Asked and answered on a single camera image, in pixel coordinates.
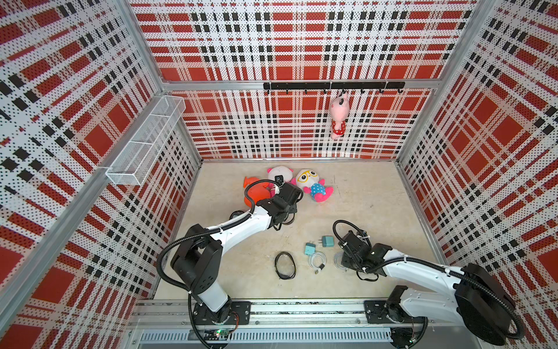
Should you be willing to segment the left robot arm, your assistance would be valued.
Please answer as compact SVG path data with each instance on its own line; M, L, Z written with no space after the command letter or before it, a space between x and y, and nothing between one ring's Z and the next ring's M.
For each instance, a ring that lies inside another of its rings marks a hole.
M257 202L249 191L264 183L277 187L278 192ZM254 234L289 225L287 219L296 214L304 192L276 177L247 185L244 196L250 204L248 211L212 227L191 226L184 237L163 248L155 265L162 281L184 289L206 308L215 324L223 324L233 315L232 300L217 281L222 256Z

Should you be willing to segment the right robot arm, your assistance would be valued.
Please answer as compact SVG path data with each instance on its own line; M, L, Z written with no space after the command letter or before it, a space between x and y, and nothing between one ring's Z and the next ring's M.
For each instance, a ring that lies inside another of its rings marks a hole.
M372 244L363 229L347 220L336 220L332 230L343 252L342 266L353 270L361 281L377 282L380 277L405 281L393 289L384 304L391 321L448 321L494 346L525 337L516 303L484 267L431 263L386 244ZM421 289L411 289L409 283Z

